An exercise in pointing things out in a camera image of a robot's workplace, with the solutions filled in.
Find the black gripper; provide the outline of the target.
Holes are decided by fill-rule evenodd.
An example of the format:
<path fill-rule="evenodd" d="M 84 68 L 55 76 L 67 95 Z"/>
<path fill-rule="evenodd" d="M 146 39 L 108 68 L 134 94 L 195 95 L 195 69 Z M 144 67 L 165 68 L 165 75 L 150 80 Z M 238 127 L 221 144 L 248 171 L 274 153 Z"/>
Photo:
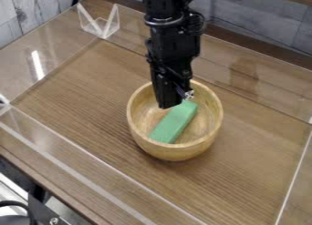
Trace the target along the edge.
<path fill-rule="evenodd" d="M 183 99 L 193 96 L 191 62 L 199 54 L 202 20 L 199 18 L 174 21 L 150 19 L 144 23 L 150 27 L 150 37 L 144 44 L 155 100 L 158 107 L 166 109 L 173 106 L 173 99 L 177 106 Z"/>

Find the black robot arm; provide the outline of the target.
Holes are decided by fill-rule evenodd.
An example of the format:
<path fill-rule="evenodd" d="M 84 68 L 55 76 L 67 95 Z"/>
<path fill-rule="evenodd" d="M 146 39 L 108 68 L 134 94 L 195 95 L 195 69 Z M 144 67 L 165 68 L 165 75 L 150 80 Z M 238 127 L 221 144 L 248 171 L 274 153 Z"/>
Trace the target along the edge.
<path fill-rule="evenodd" d="M 146 61 L 162 109 L 194 96 L 191 62 L 199 55 L 205 16 L 190 8 L 194 0 L 142 0 L 143 22 L 150 28 L 144 41 Z"/>

